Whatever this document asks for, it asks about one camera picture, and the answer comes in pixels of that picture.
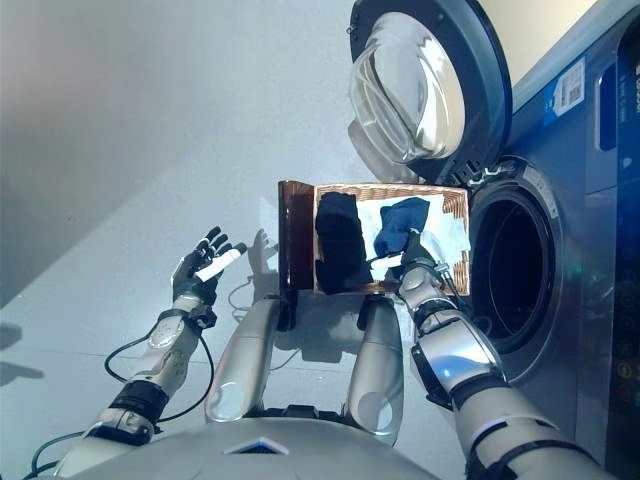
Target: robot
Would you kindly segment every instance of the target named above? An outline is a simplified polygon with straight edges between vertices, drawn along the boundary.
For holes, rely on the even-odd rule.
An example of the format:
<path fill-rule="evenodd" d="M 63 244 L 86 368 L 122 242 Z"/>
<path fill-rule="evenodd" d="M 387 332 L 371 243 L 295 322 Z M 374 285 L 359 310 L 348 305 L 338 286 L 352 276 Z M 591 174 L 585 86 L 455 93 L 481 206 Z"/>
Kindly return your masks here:
<path fill-rule="evenodd" d="M 402 421 L 403 361 L 393 303 L 370 296 L 364 338 L 340 414 L 292 405 L 264 409 L 280 300 L 253 305 L 220 360 L 207 424 L 151 442 L 187 374 L 222 271 L 246 250 L 211 230 L 172 277 L 137 373 L 58 463 L 55 478 L 436 478 L 393 448 Z M 415 324 L 411 369 L 427 400 L 453 413 L 469 479 L 610 479 L 509 386 L 490 341 L 444 293 L 447 282 L 412 232 L 397 295 Z"/>

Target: white cloth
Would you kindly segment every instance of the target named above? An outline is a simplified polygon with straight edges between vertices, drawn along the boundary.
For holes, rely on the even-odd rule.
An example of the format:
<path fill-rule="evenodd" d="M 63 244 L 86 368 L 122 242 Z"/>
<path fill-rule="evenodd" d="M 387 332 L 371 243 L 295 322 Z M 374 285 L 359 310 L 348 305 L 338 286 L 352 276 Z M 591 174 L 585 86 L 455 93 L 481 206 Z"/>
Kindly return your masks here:
<path fill-rule="evenodd" d="M 367 260 L 376 257 L 373 243 L 382 230 L 380 209 L 390 207 L 402 200 L 414 197 L 394 197 L 384 200 L 363 200 L 356 203 L 358 218 L 362 225 L 362 238 L 367 254 Z M 462 252 L 469 251 L 469 235 L 464 230 L 462 218 L 454 218 L 452 213 L 444 213 L 444 195 L 416 195 L 429 202 L 429 214 L 424 230 L 420 235 L 420 243 L 440 263 L 447 263 L 453 277 L 453 265 L 462 260 Z M 386 268 L 374 268 L 371 276 L 374 280 L 384 280 Z"/>

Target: washing machine door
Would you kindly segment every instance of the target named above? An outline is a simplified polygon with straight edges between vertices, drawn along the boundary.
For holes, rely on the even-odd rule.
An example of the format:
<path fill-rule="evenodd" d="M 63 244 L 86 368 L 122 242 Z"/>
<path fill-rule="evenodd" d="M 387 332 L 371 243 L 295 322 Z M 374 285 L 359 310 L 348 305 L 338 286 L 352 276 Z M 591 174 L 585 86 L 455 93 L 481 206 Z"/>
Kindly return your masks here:
<path fill-rule="evenodd" d="M 349 135 L 381 181 L 461 185 L 509 135 L 511 81 L 476 0 L 358 0 Z"/>

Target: gray floor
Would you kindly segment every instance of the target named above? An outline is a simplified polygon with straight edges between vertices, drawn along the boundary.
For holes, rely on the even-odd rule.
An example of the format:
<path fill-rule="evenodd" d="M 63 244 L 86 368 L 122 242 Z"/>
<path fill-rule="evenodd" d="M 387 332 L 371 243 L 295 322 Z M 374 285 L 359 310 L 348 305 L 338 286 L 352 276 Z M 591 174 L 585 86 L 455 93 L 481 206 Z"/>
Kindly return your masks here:
<path fill-rule="evenodd" d="M 351 0 L 46 3 L 2 2 L 11 114 L 2 125 L 2 269 L 5 288 L 9 267 L 17 282 L 1 311 L 5 480 L 113 398 L 105 355 L 167 308 L 170 273 L 208 228 L 247 243 L 259 229 L 275 239 L 278 180 L 373 180 L 346 135 Z M 236 325 L 227 297 L 251 273 L 245 257 L 220 284 L 219 322 L 206 333 L 216 361 Z M 16 285 L 26 287 L 15 295 Z M 248 285 L 232 301 L 248 306 L 252 294 Z M 328 301 L 307 299 L 309 320 L 278 338 L 274 365 L 299 345 L 303 353 L 273 372 L 267 405 L 339 409 L 359 300 Z M 116 367 L 129 371 L 134 353 Z M 169 410 L 197 398 L 207 375 L 198 351 Z M 197 410 L 166 434 L 202 423 Z M 463 477 L 446 414 L 410 375 L 397 446 L 443 478 Z"/>

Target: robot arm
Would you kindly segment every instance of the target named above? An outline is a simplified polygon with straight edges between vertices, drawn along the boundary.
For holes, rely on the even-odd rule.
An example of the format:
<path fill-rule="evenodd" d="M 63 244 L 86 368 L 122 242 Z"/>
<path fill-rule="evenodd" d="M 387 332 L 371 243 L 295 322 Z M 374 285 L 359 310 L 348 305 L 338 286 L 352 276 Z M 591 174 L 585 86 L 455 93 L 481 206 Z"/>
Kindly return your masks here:
<path fill-rule="evenodd" d="M 413 236 L 399 295 L 417 328 L 411 369 L 427 399 L 452 410 L 470 479 L 611 479 L 510 387 L 491 342 L 449 300 Z"/>
<path fill-rule="evenodd" d="M 247 250 L 244 244 L 232 247 L 220 233 L 215 227 L 182 258 L 171 278 L 173 304 L 143 337 L 147 349 L 137 373 L 122 379 L 120 393 L 62 459 L 56 476 L 75 475 L 151 440 L 165 406 L 186 379 L 202 330 L 215 325 L 212 305 L 223 269 Z"/>

